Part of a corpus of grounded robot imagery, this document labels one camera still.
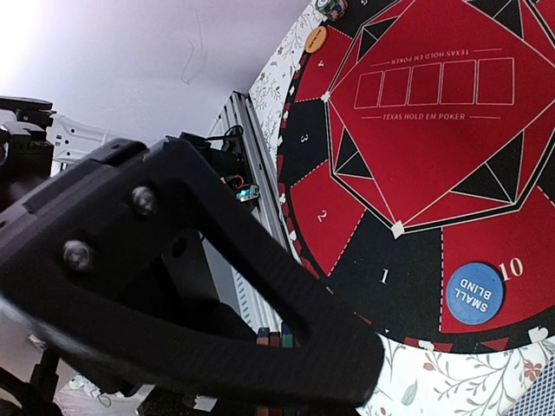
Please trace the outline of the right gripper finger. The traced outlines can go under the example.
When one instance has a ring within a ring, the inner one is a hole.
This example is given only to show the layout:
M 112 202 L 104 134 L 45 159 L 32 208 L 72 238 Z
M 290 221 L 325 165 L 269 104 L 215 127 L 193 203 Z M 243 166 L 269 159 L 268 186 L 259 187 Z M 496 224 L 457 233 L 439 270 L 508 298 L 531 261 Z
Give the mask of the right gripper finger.
M 108 391 L 153 384 L 218 399 L 358 407 L 383 348 L 184 140 L 117 139 L 51 179 L 1 167 L 1 299 Z M 219 298 L 211 244 L 297 346 L 261 347 Z

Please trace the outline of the poker chip stack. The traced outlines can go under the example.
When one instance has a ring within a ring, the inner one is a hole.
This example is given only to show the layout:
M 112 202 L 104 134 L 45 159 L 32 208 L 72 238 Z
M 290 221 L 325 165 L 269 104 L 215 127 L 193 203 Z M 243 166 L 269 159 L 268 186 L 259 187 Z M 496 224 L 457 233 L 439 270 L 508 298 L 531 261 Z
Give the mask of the poker chip stack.
M 347 0 L 316 0 L 314 6 L 325 18 L 336 21 L 344 16 L 349 4 Z
M 263 347 L 294 348 L 297 345 L 295 335 L 285 322 L 277 330 L 269 327 L 258 329 L 256 343 Z

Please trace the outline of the orange dealer button chip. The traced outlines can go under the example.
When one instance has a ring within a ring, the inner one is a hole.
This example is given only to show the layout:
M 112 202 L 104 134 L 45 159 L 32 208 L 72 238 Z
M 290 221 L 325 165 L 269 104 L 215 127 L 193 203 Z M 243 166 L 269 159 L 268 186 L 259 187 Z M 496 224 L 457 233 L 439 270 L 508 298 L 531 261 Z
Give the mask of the orange dealer button chip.
M 328 38 L 327 28 L 324 26 L 316 27 L 307 36 L 307 39 L 304 45 L 304 51 L 307 54 L 315 54 L 324 46 L 324 44 L 327 41 L 327 38 Z

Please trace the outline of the blue small blind chip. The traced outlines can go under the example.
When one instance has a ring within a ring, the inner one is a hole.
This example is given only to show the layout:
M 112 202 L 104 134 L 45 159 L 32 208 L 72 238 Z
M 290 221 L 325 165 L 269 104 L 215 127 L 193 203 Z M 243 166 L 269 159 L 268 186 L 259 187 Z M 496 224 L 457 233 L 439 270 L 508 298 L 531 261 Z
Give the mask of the blue small blind chip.
M 457 322 L 467 326 L 490 322 L 500 312 L 504 298 L 499 272 L 486 263 L 460 266 L 447 285 L 447 308 Z

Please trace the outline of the blue checkered card deck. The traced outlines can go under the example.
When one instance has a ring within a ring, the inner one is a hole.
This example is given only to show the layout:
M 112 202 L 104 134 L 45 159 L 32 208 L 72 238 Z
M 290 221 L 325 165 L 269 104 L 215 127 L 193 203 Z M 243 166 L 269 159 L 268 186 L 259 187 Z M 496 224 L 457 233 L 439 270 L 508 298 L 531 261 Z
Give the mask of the blue checkered card deck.
M 554 359 L 546 364 L 526 393 L 506 412 L 507 416 L 554 416 Z

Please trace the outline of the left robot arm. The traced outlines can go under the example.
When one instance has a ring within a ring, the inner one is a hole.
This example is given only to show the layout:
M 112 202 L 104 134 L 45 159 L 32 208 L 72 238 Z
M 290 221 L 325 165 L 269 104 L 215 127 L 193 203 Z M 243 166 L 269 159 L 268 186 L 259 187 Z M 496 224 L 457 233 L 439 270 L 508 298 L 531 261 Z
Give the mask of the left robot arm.
M 58 114 L 50 101 L 1 98 L 1 209 L 51 176 L 52 163 L 70 165 L 115 137 Z

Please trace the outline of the round red black poker mat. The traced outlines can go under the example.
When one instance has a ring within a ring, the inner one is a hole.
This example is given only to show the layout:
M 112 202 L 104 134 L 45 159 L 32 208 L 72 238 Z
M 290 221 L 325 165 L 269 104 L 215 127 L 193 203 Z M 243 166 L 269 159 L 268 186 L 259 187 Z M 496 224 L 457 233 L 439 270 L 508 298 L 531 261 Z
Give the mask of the round red black poker mat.
M 374 330 L 480 354 L 554 334 L 554 4 L 351 1 L 303 54 L 277 184 L 302 264 Z M 457 322 L 467 263 L 505 298 Z

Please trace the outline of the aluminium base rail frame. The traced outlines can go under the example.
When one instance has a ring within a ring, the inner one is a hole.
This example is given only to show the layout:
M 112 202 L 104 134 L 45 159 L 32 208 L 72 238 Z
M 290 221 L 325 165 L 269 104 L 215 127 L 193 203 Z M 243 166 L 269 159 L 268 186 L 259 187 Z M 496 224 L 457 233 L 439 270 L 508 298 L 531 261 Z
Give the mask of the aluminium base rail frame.
M 299 260 L 293 246 L 296 234 L 287 230 L 281 211 L 275 162 L 265 143 L 251 98 L 238 92 L 231 94 L 209 134 L 220 136 L 235 126 L 243 128 L 239 144 L 249 173 L 260 189 L 251 213 L 291 256 Z M 207 240 L 204 239 L 202 244 L 220 300 L 231 306 L 253 331 L 268 328 L 271 332 L 279 332 L 282 319 L 278 312 Z

